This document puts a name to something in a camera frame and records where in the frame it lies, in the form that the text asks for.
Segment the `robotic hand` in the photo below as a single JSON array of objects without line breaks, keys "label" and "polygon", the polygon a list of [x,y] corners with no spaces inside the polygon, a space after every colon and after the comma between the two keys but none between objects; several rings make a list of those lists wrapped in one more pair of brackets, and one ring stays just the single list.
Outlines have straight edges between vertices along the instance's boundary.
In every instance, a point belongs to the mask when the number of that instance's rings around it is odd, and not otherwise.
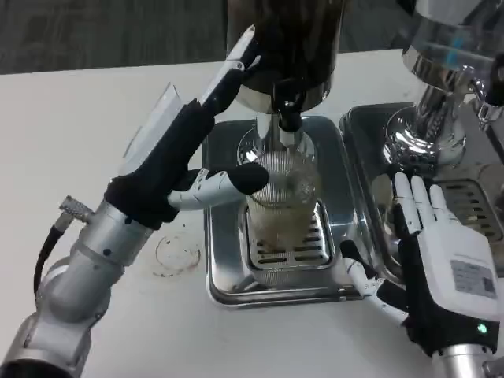
[{"label": "robotic hand", "polygon": [[[180,210],[230,202],[268,183],[268,172],[255,163],[222,171],[187,170],[214,117],[229,107],[260,60],[251,26],[199,100],[182,106],[175,88],[168,86],[95,212],[67,197],[35,268],[37,310],[20,326],[0,367],[1,378],[80,376],[91,329],[109,306],[111,287],[152,233]],[[57,262],[40,283],[44,261],[73,219],[86,225],[70,257]]]},{"label": "robotic hand", "polygon": [[406,289],[380,278],[355,244],[341,243],[348,273],[375,307],[432,357],[438,377],[491,376],[499,330],[497,275],[487,239],[447,209],[443,190],[394,176],[395,229]]}]

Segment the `drip tray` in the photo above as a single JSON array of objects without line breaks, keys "label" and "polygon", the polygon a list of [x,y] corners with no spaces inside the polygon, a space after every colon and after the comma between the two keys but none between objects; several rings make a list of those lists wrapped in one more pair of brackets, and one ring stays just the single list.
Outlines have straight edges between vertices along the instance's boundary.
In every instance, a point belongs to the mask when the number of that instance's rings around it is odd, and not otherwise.
[{"label": "drip tray", "polygon": [[267,287],[289,287],[311,280],[312,275],[324,274],[321,269],[329,267],[335,258],[319,202],[315,205],[305,238],[292,250],[271,249],[258,240],[250,227],[250,214],[247,210],[245,222],[248,267],[256,281]]},{"label": "drip tray", "polygon": [[[354,205],[360,202],[352,195],[354,181],[345,147],[329,119],[304,117],[302,122],[315,146],[321,192],[327,196],[319,198],[301,245],[292,250],[266,248],[249,227],[245,201],[205,211],[207,287],[210,297],[222,305],[243,308],[360,298],[338,249],[348,235],[366,235],[364,216]],[[202,145],[203,165],[235,166],[239,142],[254,127],[253,120],[217,124]]]},{"label": "drip tray", "polygon": [[502,240],[501,225],[480,185],[473,180],[439,181],[447,207],[460,222],[485,235],[490,243]]}]

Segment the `coffee stain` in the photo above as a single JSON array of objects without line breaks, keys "label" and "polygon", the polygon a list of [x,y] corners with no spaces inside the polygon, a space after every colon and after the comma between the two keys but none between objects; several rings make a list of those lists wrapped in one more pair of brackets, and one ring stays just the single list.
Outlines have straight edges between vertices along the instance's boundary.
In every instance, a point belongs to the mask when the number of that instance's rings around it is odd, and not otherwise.
[{"label": "coffee stain", "polygon": [[174,277],[184,272],[192,272],[201,261],[202,253],[200,249],[192,250],[183,248],[182,254],[178,252],[176,248],[164,250],[171,242],[172,241],[165,236],[161,238],[156,246],[156,261],[166,271],[165,273],[153,272],[153,275],[156,277]]}]

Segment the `silver cylinder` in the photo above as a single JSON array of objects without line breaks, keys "label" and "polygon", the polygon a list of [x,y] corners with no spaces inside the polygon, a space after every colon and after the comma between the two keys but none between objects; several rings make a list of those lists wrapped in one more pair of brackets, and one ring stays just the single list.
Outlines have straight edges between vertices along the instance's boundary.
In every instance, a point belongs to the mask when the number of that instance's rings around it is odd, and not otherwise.
[{"label": "silver cylinder", "polygon": [[[268,34],[258,37],[261,56],[267,54],[275,61],[242,85],[238,101],[258,112],[273,113],[273,86],[292,76],[302,76],[303,111],[324,100],[331,89],[345,2],[228,0],[228,52],[251,24],[267,25]],[[281,43],[272,42],[275,35],[280,35]]]},{"label": "silver cylinder", "polygon": [[432,355],[435,378],[485,378],[483,365],[490,359],[481,345],[449,346]]}]

